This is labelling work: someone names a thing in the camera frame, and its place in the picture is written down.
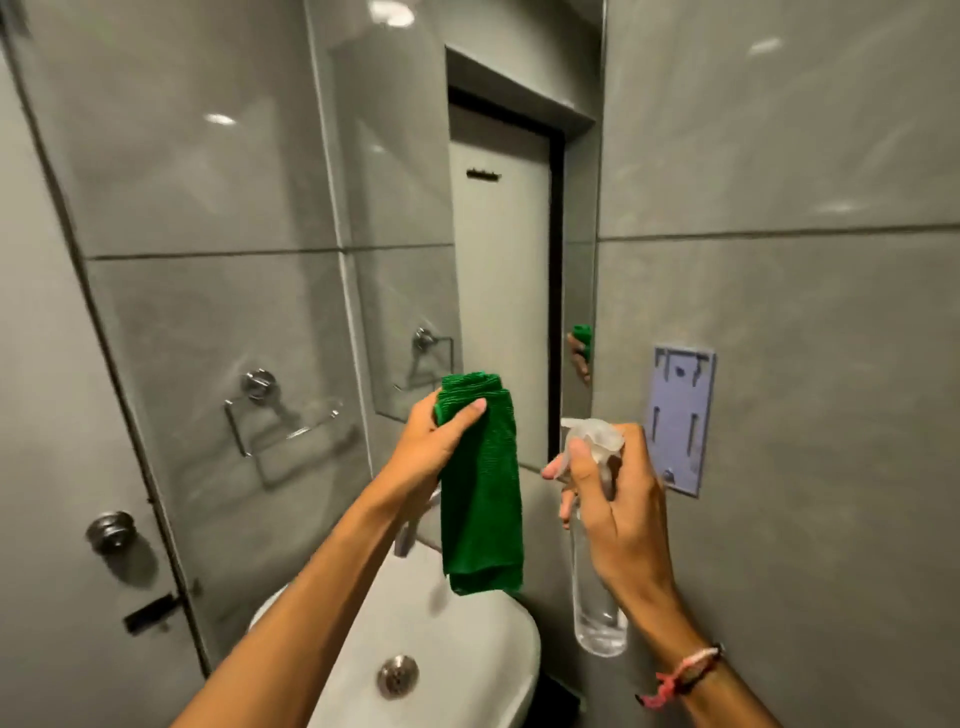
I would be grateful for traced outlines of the frameless wall mirror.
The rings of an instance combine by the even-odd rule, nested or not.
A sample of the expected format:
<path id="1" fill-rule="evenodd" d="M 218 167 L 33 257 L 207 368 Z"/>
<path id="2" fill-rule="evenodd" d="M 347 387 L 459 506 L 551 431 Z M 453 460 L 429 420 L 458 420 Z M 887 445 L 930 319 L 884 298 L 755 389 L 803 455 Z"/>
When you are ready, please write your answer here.
<path id="1" fill-rule="evenodd" d="M 583 407 L 606 0 L 304 0 L 371 444 L 444 375 L 513 399 L 518 459 Z"/>

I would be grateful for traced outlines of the person's right forearm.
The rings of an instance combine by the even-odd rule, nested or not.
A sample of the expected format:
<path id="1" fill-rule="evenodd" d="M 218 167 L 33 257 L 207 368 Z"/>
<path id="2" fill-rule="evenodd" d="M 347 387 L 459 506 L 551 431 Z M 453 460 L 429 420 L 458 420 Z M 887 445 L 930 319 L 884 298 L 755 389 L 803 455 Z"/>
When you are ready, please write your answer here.
<path id="1" fill-rule="evenodd" d="M 648 711 L 682 706 L 696 728 L 784 728 L 727 660 L 703 637 L 678 597 L 629 594 L 622 607 L 657 661 L 655 687 L 636 697 Z"/>

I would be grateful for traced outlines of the grey door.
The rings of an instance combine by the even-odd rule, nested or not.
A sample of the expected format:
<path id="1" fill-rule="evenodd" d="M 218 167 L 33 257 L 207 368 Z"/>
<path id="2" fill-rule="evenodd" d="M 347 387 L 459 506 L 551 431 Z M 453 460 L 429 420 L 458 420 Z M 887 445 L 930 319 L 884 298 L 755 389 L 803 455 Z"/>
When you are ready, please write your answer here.
<path id="1" fill-rule="evenodd" d="M 86 540 L 126 511 L 138 539 Z M 28 111 L 0 41 L 0 728 L 168 728 L 204 678 Z"/>

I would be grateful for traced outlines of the black door latch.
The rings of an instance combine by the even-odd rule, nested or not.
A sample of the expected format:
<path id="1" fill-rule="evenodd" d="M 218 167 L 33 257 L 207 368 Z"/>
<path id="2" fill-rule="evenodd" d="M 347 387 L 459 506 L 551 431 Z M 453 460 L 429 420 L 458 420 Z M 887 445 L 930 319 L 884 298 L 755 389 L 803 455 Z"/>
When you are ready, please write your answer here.
<path id="1" fill-rule="evenodd" d="M 182 599 L 178 595 L 168 592 L 125 615 L 123 625 L 129 635 L 137 636 L 157 625 L 164 625 L 170 616 L 182 606 Z"/>

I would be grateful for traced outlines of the clear plastic spray bottle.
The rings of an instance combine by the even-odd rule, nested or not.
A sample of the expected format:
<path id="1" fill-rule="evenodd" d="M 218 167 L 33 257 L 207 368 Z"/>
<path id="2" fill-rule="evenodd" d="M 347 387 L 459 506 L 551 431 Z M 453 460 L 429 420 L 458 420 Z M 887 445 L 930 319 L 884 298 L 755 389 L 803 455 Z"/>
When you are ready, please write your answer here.
<path id="1" fill-rule="evenodd" d="M 597 418 L 562 418 L 560 426 L 565 430 L 560 473 L 567 475 L 570 472 L 570 441 L 582 440 L 597 465 L 605 498 L 613 500 L 616 484 L 611 463 L 620 458 L 623 448 L 621 434 L 611 424 Z M 577 643 L 591 655 L 617 657 L 627 649 L 628 619 L 594 568 L 578 500 L 571 507 L 569 533 L 573 627 Z"/>

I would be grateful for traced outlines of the round metal door knob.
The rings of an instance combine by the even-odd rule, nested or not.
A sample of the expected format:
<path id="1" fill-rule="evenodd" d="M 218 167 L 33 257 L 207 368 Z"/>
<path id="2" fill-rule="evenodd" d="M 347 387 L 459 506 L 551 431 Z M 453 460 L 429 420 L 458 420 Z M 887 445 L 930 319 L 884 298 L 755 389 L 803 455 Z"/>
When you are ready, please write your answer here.
<path id="1" fill-rule="evenodd" d="M 110 557 L 128 552 L 138 540 L 134 517 L 126 511 L 112 511 L 95 518 L 85 530 L 93 552 Z"/>

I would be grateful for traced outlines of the person's right hand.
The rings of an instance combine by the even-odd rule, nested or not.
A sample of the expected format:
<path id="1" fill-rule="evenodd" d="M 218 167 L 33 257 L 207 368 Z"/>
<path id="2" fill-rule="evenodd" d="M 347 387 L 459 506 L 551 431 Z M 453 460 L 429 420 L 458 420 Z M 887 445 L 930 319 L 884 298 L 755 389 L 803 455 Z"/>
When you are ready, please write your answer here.
<path id="1" fill-rule="evenodd" d="M 608 525 L 584 525 L 594 569 L 619 606 L 629 595 L 652 596 L 676 586 L 666 526 L 666 492 L 657 480 L 643 427 L 635 422 L 614 426 L 623 437 L 615 477 L 615 497 L 609 504 Z M 561 474 L 562 457 L 556 456 L 542 470 L 546 480 L 567 479 L 560 501 L 559 517 L 570 525 L 572 504 L 577 501 L 570 476 Z"/>

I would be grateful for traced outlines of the chrome sink faucet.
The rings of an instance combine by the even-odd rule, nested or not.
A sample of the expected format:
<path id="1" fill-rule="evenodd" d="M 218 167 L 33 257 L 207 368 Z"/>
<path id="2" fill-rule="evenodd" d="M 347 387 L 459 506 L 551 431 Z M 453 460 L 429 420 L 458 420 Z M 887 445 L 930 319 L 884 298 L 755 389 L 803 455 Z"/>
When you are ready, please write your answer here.
<path id="1" fill-rule="evenodd" d="M 419 524 L 422 518 L 437 508 L 441 502 L 442 488 L 438 485 L 431 493 L 426 504 L 421 507 L 415 517 L 402 525 L 393 542 L 393 555 L 397 558 L 406 558 L 414 549 L 417 542 Z"/>

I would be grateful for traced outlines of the white ceramic sink basin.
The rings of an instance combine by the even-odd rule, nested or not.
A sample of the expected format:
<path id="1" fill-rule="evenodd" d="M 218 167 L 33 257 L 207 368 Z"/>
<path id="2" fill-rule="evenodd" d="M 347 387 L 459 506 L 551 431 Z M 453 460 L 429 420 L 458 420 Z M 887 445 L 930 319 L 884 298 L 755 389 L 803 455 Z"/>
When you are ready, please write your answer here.
<path id="1" fill-rule="evenodd" d="M 386 700 L 377 673 L 410 655 L 416 687 Z M 538 682 L 532 616 L 502 591 L 455 594 L 441 554 L 415 546 L 378 570 L 307 728 L 521 728 Z"/>

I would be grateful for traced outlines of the green microfiber cloth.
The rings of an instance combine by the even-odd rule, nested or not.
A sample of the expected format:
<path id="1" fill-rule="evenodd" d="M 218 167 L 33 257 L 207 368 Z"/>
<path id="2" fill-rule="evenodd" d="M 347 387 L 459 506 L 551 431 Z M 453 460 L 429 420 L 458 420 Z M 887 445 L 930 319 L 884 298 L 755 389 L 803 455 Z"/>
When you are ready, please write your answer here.
<path id="1" fill-rule="evenodd" d="M 511 393 L 486 371 L 451 374 L 435 403 L 439 425 L 476 400 L 486 410 L 439 475 L 442 568 L 454 594 L 518 593 L 524 545 L 518 433 Z"/>

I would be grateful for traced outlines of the person's left forearm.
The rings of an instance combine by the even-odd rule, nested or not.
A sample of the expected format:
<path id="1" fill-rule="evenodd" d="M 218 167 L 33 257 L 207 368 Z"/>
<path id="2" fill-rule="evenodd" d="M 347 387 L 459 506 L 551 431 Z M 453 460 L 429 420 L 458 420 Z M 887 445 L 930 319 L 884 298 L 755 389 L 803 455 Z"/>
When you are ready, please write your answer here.
<path id="1" fill-rule="evenodd" d="M 391 542 L 436 480 L 381 472 L 170 728 L 307 728 Z"/>

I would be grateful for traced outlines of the metal sink drain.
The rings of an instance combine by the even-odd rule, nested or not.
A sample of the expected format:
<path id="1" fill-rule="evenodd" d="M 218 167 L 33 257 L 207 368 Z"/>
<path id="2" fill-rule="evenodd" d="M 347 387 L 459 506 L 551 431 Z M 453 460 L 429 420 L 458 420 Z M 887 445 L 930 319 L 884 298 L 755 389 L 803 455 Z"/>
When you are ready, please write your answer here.
<path id="1" fill-rule="evenodd" d="M 410 655 L 398 654 L 384 661 L 376 674 L 379 695 L 386 700 L 408 696 L 418 685 L 420 668 Z"/>

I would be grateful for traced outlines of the person's left hand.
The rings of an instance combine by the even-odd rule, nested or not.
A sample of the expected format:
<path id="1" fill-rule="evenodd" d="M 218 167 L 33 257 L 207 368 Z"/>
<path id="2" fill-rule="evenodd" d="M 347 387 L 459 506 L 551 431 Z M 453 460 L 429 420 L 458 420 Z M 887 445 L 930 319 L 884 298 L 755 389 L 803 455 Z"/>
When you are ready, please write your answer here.
<path id="1" fill-rule="evenodd" d="M 414 404 L 390 459 L 373 481 L 375 491 L 397 508 L 402 523 L 411 521 L 428 502 L 457 449 L 434 444 L 439 394 L 436 390 Z"/>

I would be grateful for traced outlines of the lavender plastic wall mount plate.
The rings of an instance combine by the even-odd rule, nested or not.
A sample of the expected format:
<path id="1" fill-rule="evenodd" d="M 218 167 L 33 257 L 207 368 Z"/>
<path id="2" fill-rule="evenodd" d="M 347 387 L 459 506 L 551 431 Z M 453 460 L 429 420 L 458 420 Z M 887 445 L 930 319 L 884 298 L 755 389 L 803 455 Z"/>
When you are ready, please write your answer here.
<path id="1" fill-rule="evenodd" d="M 701 491 L 715 374 L 711 350 L 654 345 L 647 446 L 664 486 L 692 499 Z"/>

